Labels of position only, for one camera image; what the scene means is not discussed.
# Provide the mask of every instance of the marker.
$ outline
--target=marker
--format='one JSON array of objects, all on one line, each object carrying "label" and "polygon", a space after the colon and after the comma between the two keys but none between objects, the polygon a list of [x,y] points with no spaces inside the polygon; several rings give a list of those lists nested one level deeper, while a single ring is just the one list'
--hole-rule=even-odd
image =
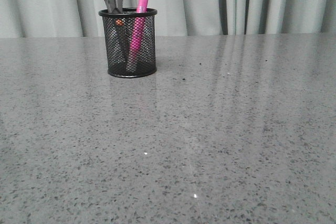
[{"label": "marker", "polygon": [[[147,12],[148,0],[139,0],[138,7],[136,8],[137,13]],[[126,71],[135,72],[137,69],[137,55],[141,48],[141,40],[143,34],[143,28],[145,26],[145,17],[135,18],[132,40],[130,45],[130,52],[128,55],[128,61],[126,65]]]}]

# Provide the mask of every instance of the table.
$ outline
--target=table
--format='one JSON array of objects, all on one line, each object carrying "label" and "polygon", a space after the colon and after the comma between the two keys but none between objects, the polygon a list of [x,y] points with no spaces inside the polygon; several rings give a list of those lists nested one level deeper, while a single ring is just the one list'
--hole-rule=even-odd
[{"label": "table", "polygon": [[336,35],[0,39],[0,223],[336,222]]}]

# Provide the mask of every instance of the granite surface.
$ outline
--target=granite surface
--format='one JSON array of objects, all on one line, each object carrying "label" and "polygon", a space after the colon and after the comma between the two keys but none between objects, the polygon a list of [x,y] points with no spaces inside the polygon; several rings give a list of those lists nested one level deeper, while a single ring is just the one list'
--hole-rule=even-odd
[{"label": "granite surface", "polygon": [[336,35],[0,39],[0,223],[336,223]]}]

